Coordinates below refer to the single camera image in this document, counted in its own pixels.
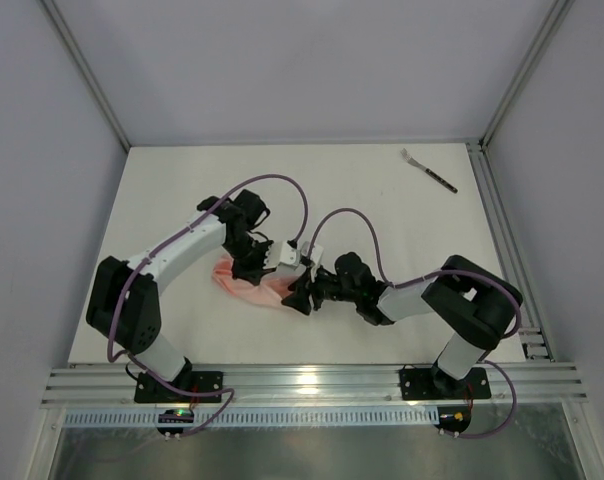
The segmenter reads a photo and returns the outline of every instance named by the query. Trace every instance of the cable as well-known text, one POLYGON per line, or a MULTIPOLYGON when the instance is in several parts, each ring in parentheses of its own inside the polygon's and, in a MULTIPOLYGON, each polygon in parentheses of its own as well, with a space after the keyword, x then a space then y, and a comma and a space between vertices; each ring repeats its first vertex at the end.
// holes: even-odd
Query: cable
POLYGON ((315 241, 317 240, 318 235, 320 234, 320 230, 322 230, 322 227, 324 226, 324 224, 326 222, 328 222, 331 217, 334 217, 338 213, 353 213, 354 215, 357 215, 362 220, 364 220, 364 223, 366 223, 366 226, 369 227, 369 231, 371 232, 371 237, 373 237, 373 247, 375 248, 375 259, 378 264, 378 271, 380 272, 380 277, 382 277, 382 280, 384 280, 384 283, 388 283, 389 285, 392 285, 391 281, 386 277, 386 274, 384 273, 384 268, 382 267, 382 257, 380 255, 380 242, 378 241, 378 235, 375 232, 375 228, 373 228, 373 224, 371 223, 371 220, 369 220, 368 217, 366 215, 364 215, 360 210, 357 210, 355 208, 351 208, 351 207, 338 208, 337 210, 333 210, 332 212, 328 213, 322 220, 320 220, 320 223, 318 223, 318 226, 315 227, 315 231, 313 232, 313 236, 311 237, 311 243, 309 243, 309 251, 308 251, 307 256, 309 258, 311 258, 311 252, 313 251, 313 247, 315 247, 315 241))
POLYGON ((377 236, 377 233, 375 232, 375 228, 373 227, 371 220, 369 220, 368 217, 364 213, 362 213, 361 211, 359 211, 355 208, 350 208, 350 207, 338 208, 337 210, 333 210, 332 212, 328 213, 320 221, 320 223, 316 227, 315 231, 313 232, 313 236, 311 237, 311 243, 309 244, 309 252, 308 252, 309 257, 311 256, 311 252, 313 251, 313 247, 315 246, 315 241, 317 240, 317 237, 320 234, 320 230, 331 217, 337 215, 338 213, 353 213, 353 214, 357 215, 358 217, 360 217, 362 220, 364 220, 367 227, 369 227, 369 231, 371 232, 371 237, 373 238, 373 247, 375 249, 375 260, 378 265, 380 277, 388 285, 390 285, 396 289, 400 289, 400 288, 412 287, 413 285, 417 285, 419 283, 425 282, 425 281, 430 280, 435 277, 444 277, 444 276, 454 276, 455 275, 455 276, 459 276, 459 277, 472 278, 474 280, 477 280, 479 282, 482 282, 486 285, 489 285, 489 286, 495 288, 497 291, 499 291, 502 295, 504 295, 506 297, 506 299, 509 301, 509 303, 515 310, 515 325, 513 325, 513 328, 511 330, 509 330, 507 333, 505 333, 502 338, 504 339, 504 338, 512 337, 513 335, 515 335, 518 332, 518 330, 520 330, 520 327, 522 325, 522 314, 520 312, 520 305, 518 305, 517 300, 513 297, 513 295, 511 295, 511 293, 506 288, 504 288, 502 285, 497 283, 495 280, 492 280, 489 277, 486 277, 484 275, 480 275, 479 273, 468 272, 466 270, 438 270, 435 272, 428 273, 422 277, 414 278, 413 280, 408 280, 406 282, 397 283, 397 284, 394 284, 393 282, 391 282, 388 279, 388 277, 386 276, 386 273, 384 273, 384 267, 382 266, 382 255, 380 253, 380 242, 378 241, 378 236, 377 236))
MULTIPOLYGON (((511 403, 511 411, 504 419, 504 421, 499 426, 495 427, 493 430, 489 430, 488 432, 484 433, 461 433, 458 435, 458 438, 464 438, 465 440, 481 440, 483 438, 488 438, 492 437, 493 435, 497 435, 511 424, 511 422, 515 418, 515 413, 518 410, 518 397, 515 393, 515 386, 513 385, 513 381, 509 378, 504 369, 500 367, 497 363, 494 363, 491 360, 484 360, 484 363, 491 365, 493 368, 495 368, 498 372, 502 374, 504 380, 506 380, 506 383, 509 386, 509 390, 511 390, 511 397, 513 397, 513 402, 511 403)), ((451 437, 455 437, 455 434, 451 432, 445 433, 451 437)))
POLYGON ((132 378, 132 379, 135 381, 135 383, 138 383, 138 377, 136 377, 135 375, 133 375, 133 374, 131 373, 131 370, 129 370, 129 365, 131 365, 131 362, 127 363, 127 364, 124 366, 124 371, 126 372, 126 374, 127 374, 129 377, 131 377, 131 378, 132 378))
POLYGON ((302 236, 302 233, 304 233, 304 229, 306 228, 306 224, 309 219, 309 202, 306 198, 306 194, 304 193, 304 190, 302 189, 302 187, 300 186, 300 184, 298 182, 293 180, 291 177, 287 177, 286 175, 280 175, 279 173, 267 173, 264 175, 258 175, 256 177, 249 178, 248 180, 245 180, 245 181, 239 183, 238 185, 233 187, 231 190, 226 192, 224 195, 222 195, 218 199, 217 202, 215 202, 207 211, 205 211, 202 215, 200 215, 191 224, 187 225, 182 230, 179 230, 178 232, 176 232, 175 234, 173 234, 172 236, 167 238, 165 241, 160 243, 153 250, 151 250, 151 252, 149 252, 149 255, 140 262, 140 264, 133 270, 133 272, 131 272, 131 275, 129 275, 129 277, 126 279, 126 282, 124 282, 124 286, 122 287, 122 291, 120 292, 120 295, 118 296, 118 301, 115 304, 115 310, 113 312, 113 320, 111 321, 111 328, 109 330, 108 344, 107 344, 107 351, 106 351, 106 356, 110 363, 115 362, 122 355, 126 354, 126 350, 120 350, 116 354, 113 354, 113 345, 115 343, 115 332, 117 331, 117 328, 118 328, 118 322, 120 321, 120 314, 122 313, 122 307, 124 306, 124 300, 126 298, 126 294, 130 290, 131 285, 133 284, 133 281, 138 276, 138 274, 142 271, 142 269, 144 267, 146 267, 148 264, 150 264, 151 260, 154 257, 156 257, 157 254, 160 253, 163 249, 165 249, 167 246, 171 245, 173 242, 175 242, 182 236, 186 235, 188 232, 190 232, 195 227, 197 227, 200 223, 202 223, 202 221, 207 216, 209 216, 211 213, 213 213, 220 205, 222 205, 222 203, 224 203, 235 192, 237 192, 241 188, 243 188, 251 183, 254 183, 254 182, 257 182, 260 180, 266 180, 269 178, 275 178, 275 179, 280 179, 280 180, 289 182, 298 190, 298 192, 300 192, 300 196, 302 197, 302 203, 304 206, 304 217, 302 219, 302 225, 300 226, 300 230, 298 231, 296 236, 293 238, 293 241, 297 242, 300 239, 300 237, 302 236))

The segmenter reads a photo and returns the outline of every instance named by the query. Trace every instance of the white table surface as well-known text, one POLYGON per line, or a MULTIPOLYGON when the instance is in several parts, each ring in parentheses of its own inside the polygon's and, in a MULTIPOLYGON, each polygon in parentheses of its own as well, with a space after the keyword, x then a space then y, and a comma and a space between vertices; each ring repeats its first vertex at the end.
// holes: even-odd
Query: white table surface
MULTIPOLYGON (((365 212, 378 231, 392 281, 435 270, 452 254, 500 274, 464 144, 134 148, 99 260, 139 253, 181 227, 201 200, 263 173, 289 175, 305 189, 310 218, 303 240, 335 208, 365 212), (459 193, 405 163, 399 154, 404 147, 459 193)), ((272 239, 292 238, 302 219, 297 191, 278 180, 249 189, 272 211, 261 230, 272 239)), ((318 244, 329 269, 337 256, 352 250, 378 275, 369 232, 356 216, 331 219, 318 244)), ((436 314, 374 327, 351 304, 325 302, 310 317, 249 305, 211 281, 222 253, 200 259, 161 297, 162 333, 194 363, 426 363, 452 335, 436 314)), ((106 339, 86 324, 83 312, 69 362, 102 363, 105 352, 106 339)), ((518 336, 503 341, 489 358, 524 361, 518 336)))

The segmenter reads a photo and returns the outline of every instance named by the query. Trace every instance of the pink cloth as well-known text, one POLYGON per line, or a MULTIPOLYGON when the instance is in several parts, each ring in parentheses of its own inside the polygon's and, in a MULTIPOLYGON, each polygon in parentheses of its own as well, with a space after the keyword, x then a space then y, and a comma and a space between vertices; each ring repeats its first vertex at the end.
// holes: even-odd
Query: pink cloth
POLYGON ((291 294, 287 287, 297 277, 263 278, 260 285, 254 286, 246 280, 234 280, 231 276, 232 266, 233 259, 229 255, 222 255, 213 267, 213 281, 223 290, 254 305, 289 309, 280 302, 291 294))

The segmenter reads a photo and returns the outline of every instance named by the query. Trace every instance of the white wall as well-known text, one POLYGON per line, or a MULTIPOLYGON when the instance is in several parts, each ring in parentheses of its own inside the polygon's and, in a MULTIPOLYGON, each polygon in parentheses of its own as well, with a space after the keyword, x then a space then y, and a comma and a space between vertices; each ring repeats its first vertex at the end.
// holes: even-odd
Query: white wall
POLYGON ((604 0, 575 2, 490 153, 553 337, 604 424, 604 0))
POLYGON ((58 0, 134 145, 479 137, 551 0, 58 0))
POLYGON ((36 1, 0 0, 0 479, 32 448, 124 165, 36 1))

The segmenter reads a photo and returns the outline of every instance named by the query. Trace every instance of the purple cable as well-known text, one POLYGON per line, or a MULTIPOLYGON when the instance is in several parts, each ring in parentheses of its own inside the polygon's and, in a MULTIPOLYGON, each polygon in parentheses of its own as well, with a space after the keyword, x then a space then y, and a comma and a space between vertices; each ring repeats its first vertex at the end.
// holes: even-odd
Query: purple cable
MULTIPOLYGON (((504 421, 498 427, 495 427, 493 430, 490 430, 490 431, 484 432, 484 433, 461 433, 458 435, 458 438, 464 438, 465 440, 481 440, 483 438, 488 438, 488 437, 492 437, 493 435, 497 435, 498 433, 500 433, 502 430, 504 430, 506 427, 508 427, 511 424, 511 422, 513 421, 513 418, 515 417, 515 413, 518 410, 518 397, 515 394, 515 386, 513 385, 513 381, 511 381, 511 379, 509 378, 507 373, 497 363, 493 363, 491 360, 484 360, 484 363, 487 363, 487 364, 491 365, 493 368, 495 368, 498 372, 500 372, 502 374, 502 376, 504 377, 504 380, 506 380, 506 383, 509 386, 509 389, 511 390, 511 396, 513 397, 513 403, 511 404, 511 411, 509 412, 507 417, 504 419, 504 421)), ((455 437, 455 434, 453 434, 451 432, 446 432, 446 433, 447 433, 447 435, 455 437)))
POLYGON ((388 283, 389 285, 391 285, 391 281, 386 277, 386 274, 384 273, 384 269, 382 268, 382 256, 380 255, 380 242, 378 241, 377 233, 375 233, 375 228, 373 228, 373 224, 371 223, 371 220, 369 220, 366 215, 364 215, 361 211, 359 211, 355 208, 350 208, 350 207, 338 208, 337 210, 333 210, 331 213, 328 213, 320 221, 318 226, 315 228, 315 232, 313 232, 313 236, 311 237, 311 243, 309 244, 308 256, 311 257, 311 252, 313 251, 313 247, 315 247, 315 241, 317 240, 318 235, 320 234, 320 230, 322 230, 322 227, 324 226, 324 224, 326 222, 328 222, 331 217, 334 217, 338 213, 353 213, 353 214, 357 215, 358 217, 360 217, 362 220, 364 220, 364 223, 366 223, 366 226, 369 227, 369 231, 371 232, 371 237, 373 237, 373 247, 375 248, 375 259, 378 264, 378 270, 380 272, 380 277, 382 277, 382 280, 384 280, 385 283, 388 283))
POLYGON ((142 269, 146 265, 151 263, 151 260, 153 258, 155 258, 158 253, 160 253, 167 246, 169 246, 170 244, 175 242, 177 239, 181 238, 183 235, 186 235, 192 229, 194 229, 195 227, 200 225, 200 223, 202 223, 202 221, 204 221, 204 219, 207 216, 209 216, 212 212, 214 212, 216 208, 218 208, 220 205, 222 205, 222 203, 224 203, 224 201, 226 201, 235 192, 237 192, 241 188, 243 188, 251 183, 254 183, 254 182, 257 182, 260 180, 266 180, 269 178, 275 178, 275 179, 280 179, 280 180, 289 182, 298 190, 298 192, 300 192, 300 196, 302 197, 302 203, 304 204, 304 217, 302 219, 302 225, 300 226, 300 230, 298 231, 297 235, 293 238, 293 240, 295 242, 297 242, 300 239, 300 237, 302 236, 302 233, 304 233, 304 229, 306 228, 306 224, 309 219, 309 202, 306 198, 306 194, 304 193, 304 190, 302 190, 302 187, 300 186, 300 184, 298 182, 293 180, 291 177, 287 177, 286 175, 280 175, 279 173, 267 173, 264 175, 258 175, 256 177, 249 178, 248 180, 245 180, 242 183, 239 183, 238 185, 233 187, 231 190, 226 192, 224 195, 222 195, 219 198, 219 200, 211 206, 211 208, 209 208, 202 215, 200 215, 195 221, 193 221, 193 223, 184 227, 182 230, 176 232, 174 235, 167 238, 165 241, 163 241, 157 247, 155 247, 153 250, 151 250, 151 252, 149 252, 148 257, 145 258, 144 260, 142 260, 142 262, 140 262, 140 264, 133 270, 133 272, 131 272, 131 275, 129 275, 129 278, 126 279, 126 282, 124 283, 124 286, 122 287, 122 291, 120 292, 120 295, 118 296, 118 301, 115 304, 115 310, 113 312, 113 320, 111 321, 111 328, 109 330, 109 337, 108 337, 108 344, 107 344, 107 351, 106 351, 106 357, 110 363, 115 362, 118 358, 120 358, 122 355, 124 355, 126 353, 125 350, 120 350, 116 354, 113 354, 113 344, 115 343, 115 332, 118 329, 118 323, 120 321, 120 314, 122 313, 122 307, 124 306, 126 294, 128 293, 129 289, 131 288, 131 285, 133 284, 135 277, 138 276, 138 274, 142 271, 142 269))
POLYGON ((362 213, 361 211, 359 211, 355 208, 349 208, 349 207, 338 208, 337 210, 333 210, 332 212, 328 213, 320 221, 320 223, 316 227, 315 231, 313 232, 313 236, 311 237, 311 243, 309 244, 309 253, 308 253, 309 257, 311 256, 311 252, 313 251, 313 247, 315 246, 315 241, 317 240, 318 235, 320 234, 320 230, 331 217, 337 215, 338 213, 353 213, 353 214, 357 215, 358 217, 360 217, 362 220, 364 220, 366 225, 369 227, 369 231, 371 232, 371 236, 373 237, 373 247, 375 248, 375 260, 376 260, 376 263, 378 264, 378 270, 380 272, 380 277, 382 278, 382 280, 384 280, 385 283, 393 286, 394 288, 400 289, 400 288, 412 287, 413 285, 417 285, 419 283, 425 282, 425 281, 430 280, 435 277, 457 275, 459 277, 473 278, 473 279, 478 280, 482 283, 485 283, 485 284, 495 288, 497 291, 499 291, 502 295, 504 295, 506 297, 506 299, 509 301, 509 303, 511 303, 511 306, 513 307, 513 309, 515 311, 515 325, 513 326, 513 328, 511 330, 509 330, 507 333, 505 333, 502 338, 512 337, 520 329, 520 326, 522 325, 522 314, 520 313, 520 306, 518 305, 517 300, 502 285, 500 285, 496 281, 490 279, 489 277, 480 275, 479 273, 467 272, 466 270, 438 270, 435 272, 428 273, 422 277, 414 278, 413 280, 408 280, 406 282, 397 283, 397 284, 394 284, 393 282, 391 282, 388 279, 388 277, 386 276, 386 274, 384 273, 384 268, 382 267, 382 255, 380 254, 380 242, 378 241, 378 236, 375 232, 375 228, 373 227, 371 220, 369 220, 364 213, 362 213))

